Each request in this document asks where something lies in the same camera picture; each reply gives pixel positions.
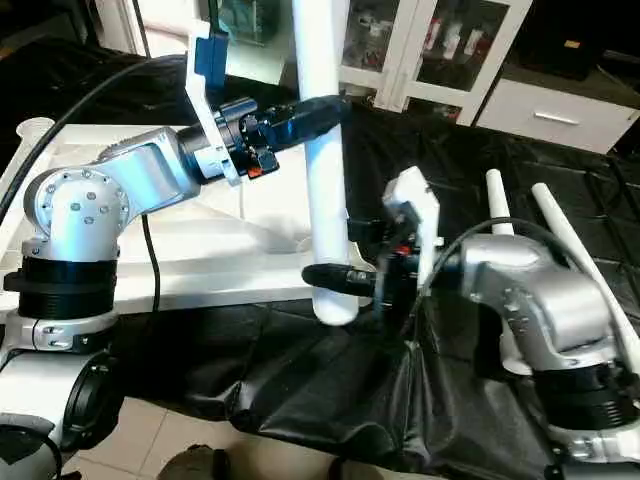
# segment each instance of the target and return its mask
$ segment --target wire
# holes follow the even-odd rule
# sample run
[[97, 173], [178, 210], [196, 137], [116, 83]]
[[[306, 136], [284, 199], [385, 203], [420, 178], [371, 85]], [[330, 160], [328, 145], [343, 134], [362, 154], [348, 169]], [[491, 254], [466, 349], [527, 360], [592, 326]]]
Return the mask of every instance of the wire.
[[591, 275], [588, 273], [589, 272], [588, 267], [582, 261], [582, 259], [578, 257], [573, 252], [573, 250], [571, 250], [571, 248], [567, 246], [566, 243], [564, 243], [562, 240], [560, 240], [558, 237], [556, 237], [553, 233], [551, 233], [546, 228], [541, 227], [537, 223], [530, 222], [528, 220], [523, 220], [521, 218], [514, 218], [514, 217], [492, 218], [489, 220], [485, 220], [484, 222], [480, 222], [474, 225], [473, 227], [467, 229], [460, 236], [458, 236], [458, 238], [456, 238], [453, 242], [451, 242], [451, 244], [445, 249], [442, 255], [440, 255], [440, 257], [438, 258], [438, 261], [433, 266], [433, 270], [431, 270], [431, 272], [425, 279], [422, 285], [422, 288], [420, 289], [420, 293], [418, 294], [418, 297], [413, 303], [413, 307], [411, 308], [411, 313], [409, 314], [409, 318], [415, 317], [415, 315], [418, 313], [418, 310], [420, 309], [420, 306], [424, 298], [429, 296], [429, 293], [431, 290], [431, 284], [433, 283], [433, 280], [436, 278], [436, 276], [440, 273], [442, 268], [445, 266], [449, 257], [451, 257], [451, 255], [453, 255], [453, 253], [456, 250], [458, 250], [458, 248], [460, 248], [460, 245], [462, 245], [462, 242], [464, 242], [471, 235], [475, 235], [476, 233], [479, 233], [482, 230], [485, 230], [486, 228], [492, 225], [499, 225], [503, 223], [511, 223], [513, 225], [524, 227], [526, 230], [529, 230], [529, 233], [531, 233], [532, 236], [538, 237], [538, 239], [548, 247], [552, 247], [553, 249], [562, 252], [562, 254], [566, 256], [569, 260], [571, 260], [582, 273], [584, 273], [585, 275], [589, 276], [589, 278], [591, 278]]
[[0, 432], [16, 432], [22, 433], [24, 435], [29, 435], [35, 440], [38, 440], [43, 445], [49, 447], [51, 450], [51, 454], [53, 455], [53, 460], [56, 462], [56, 476], [57, 480], [62, 478], [62, 454], [60, 453], [60, 449], [55, 444], [48, 435], [39, 432], [35, 428], [25, 427], [24, 425], [0, 425]]
[[160, 307], [160, 266], [158, 265], [156, 251], [153, 248], [151, 231], [149, 230], [149, 217], [146, 213], [142, 215], [142, 231], [144, 232], [144, 241], [146, 242], [147, 250], [149, 251], [151, 268], [153, 268], [153, 306], [151, 307], [151, 311], [157, 312]]
[[150, 58], [140, 63], [135, 63], [133, 65], [128, 66], [127, 68], [120, 70], [119, 72], [113, 74], [111, 77], [104, 80], [102, 83], [97, 85], [93, 90], [87, 93], [82, 99], [80, 99], [73, 107], [71, 107], [67, 112], [60, 117], [60, 119], [49, 129], [47, 132], [38, 140], [33, 149], [26, 156], [22, 164], [18, 167], [16, 174], [14, 175], [11, 183], [7, 187], [7, 191], [0, 200], [0, 223], [2, 223], [7, 216], [7, 212], [11, 207], [11, 203], [15, 198], [22, 182], [27, 177], [29, 170], [33, 167], [33, 164], [38, 159], [40, 154], [49, 146], [52, 140], [56, 137], [56, 135], [64, 128], [64, 126], [69, 123], [70, 120], [74, 119], [78, 116], [93, 100], [96, 99], [101, 93], [105, 90], [113, 86], [115, 83], [120, 81], [123, 77], [126, 77], [132, 72], [136, 70], [140, 70], [148, 65], [154, 64], [162, 64], [169, 63], [176, 60], [184, 60], [184, 55], [167, 55], [164, 57]]
[[220, 31], [218, 0], [209, 0], [209, 36], [213, 36], [214, 33], [219, 33]]
[[147, 58], [151, 58], [151, 50], [149, 50], [149, 41], [147, 40], [147, 31], [144, 28], [144, 22], [142, 21], [142, 13], [140, 13], [140, 4], [138, 3], [138, 0], [133, 0], [133, 11], [136, 14], [136, 21], [138, 22], [138, 28], [140, 29], [144, 55]]

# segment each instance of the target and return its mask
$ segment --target screw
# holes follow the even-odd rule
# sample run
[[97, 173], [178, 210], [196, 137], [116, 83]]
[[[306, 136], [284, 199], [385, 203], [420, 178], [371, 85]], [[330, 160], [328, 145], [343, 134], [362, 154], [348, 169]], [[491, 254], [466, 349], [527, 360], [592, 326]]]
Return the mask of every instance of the screw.
[[518, 305], [516, 302], [509, 302], [505, 303], [504, 308], [506, 308], [511, 313], [515, 313], [520, 310], [520, 305]]

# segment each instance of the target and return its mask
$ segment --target drawer handle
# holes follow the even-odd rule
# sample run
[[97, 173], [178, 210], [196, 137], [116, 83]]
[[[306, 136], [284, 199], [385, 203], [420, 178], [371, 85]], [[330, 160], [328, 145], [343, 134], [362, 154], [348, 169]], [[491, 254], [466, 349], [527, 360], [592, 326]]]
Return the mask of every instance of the drawer handle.
[[558, 122], [564, 123], [565, 125], [571, 125], [573, 127], [580, 125], [580, 122], [577, 120], [572, 120], [570, 118], [559, 117], [558, 115], [553, 115], [551, 113], [545, 112], [533, 112], [533, 116], [536, 118], [540, 118], [542, 120], [549, 120], [550, 122]]

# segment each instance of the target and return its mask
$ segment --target white tube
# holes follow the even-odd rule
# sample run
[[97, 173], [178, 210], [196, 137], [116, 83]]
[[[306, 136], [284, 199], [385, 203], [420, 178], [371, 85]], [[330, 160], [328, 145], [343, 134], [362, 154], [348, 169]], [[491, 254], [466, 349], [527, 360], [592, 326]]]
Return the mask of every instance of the white tube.
[[598, 270], [598, 267], [591, 258], [591, 255], [589, 255], [589, 252], [582, 244], [580, 237], [578, 237], [578, 234], [571, 226], [571, 223], [569, 223], [569, 220], [564, 215], [564, 212], [558, 205], [558, 202], [556, 202], [556, 199], [553, 197], [553, 194], [547, 185], [544, 183], [537, 183], [533, 186], [531, 191], [533, 192], [533, 196], [538, 202], [540, 210], [542, 210], [544, 218], [547, 221], [549, 228], [551, 228], [551, 231], [560, 238], [560, 240], [565, 242], [569, 248], [571, 248], [573, 253], [583, 261], [587, 266], [589, 274], [602, 288], [606, 300], [609, 303], [611, 313], [613, 314], [613, 319], [616, 323], [622, 347], [626, 350], [623, 352], [624, 358], [628, 361], [628, 367], [633, 371], [633, 373], [640, 374], [640, 339], [633, 329], [633, 326], [631, 326], [627, 315], [624, 313], [624, 310], [618, 303], [615, 295], [611, 291], [611, 288], [609, 288], [607, 281], [602, 276], [602, 273], [600, 273], [600, 270]]
[[[507, 203], [507, 195], [504, 192], [500, 170], [492, 168], [486, 173], [486, 179], [491, 218], [510, 217], [509, 203]], [[493, 225], [491, 231], [497, 235], [513, 235], [513, 225], [510, 223]]]
[[[485, 178], [491, 218], [510, 217], [509, 203], [502, 184], [500, 170], [492, 168], [486, 173]], [[513, 225], [510, 223], [493, 225], [491, 231], [494, 235], [514, 234]], [[500, 336], [500, 359], [505, 370], [516, 375], [531, 375], [531, 368], [522, 359], [522, 353], [516, 344], [511, 327], [504, 318], [502, 319], [502, 335]]]
[[[300, 99], [338, 94], [338, 63], [329, 0], [293, 0]], [[305, 145], [313, 256], [316, 263], [349, 263], [347, 207], [340, 126]], [[358, 298], [313, 289], [321, 322], [344, 325], [358, 314]]]

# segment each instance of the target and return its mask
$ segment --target black plastic sheet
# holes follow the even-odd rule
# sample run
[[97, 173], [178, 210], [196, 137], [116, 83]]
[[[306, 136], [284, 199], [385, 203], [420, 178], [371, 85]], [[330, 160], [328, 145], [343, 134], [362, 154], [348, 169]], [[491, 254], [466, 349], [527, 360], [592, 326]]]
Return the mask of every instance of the black plastic sheet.
[[[20, 121], [59, 116], [135, 57], [60, 42], [0, 61], [0, 148], [8, 161]], [[101, 98], [79, 123], [190, 124], [184, 65], [152, 68]], [[229, 78], [227, 99], [261, 107], [292, 92]], [[488, 216], [484, 173], [499, 168], [514, 216], [540, 221], [529, 189], [546, 182], [633, 322], [640, 318], [640, 166], [483, 129], [356, 106], [344, 126], [353, 218], [380, 218], [386, 183], [418, 165], [441, 203], [446, 241]], [[361, 245], [375, 259], [377, 245]], [[139, 314], [123, 318], [115, 351], [127, 390], [190, 415], [386, 468], [450, 478], [541, 478], [552, 460], [509, 384], [478, 375], [495, 319], [451, 294], [430, 304], [405, 338], [368, 311], [346, 328], [317, 322], [310, 302]]]

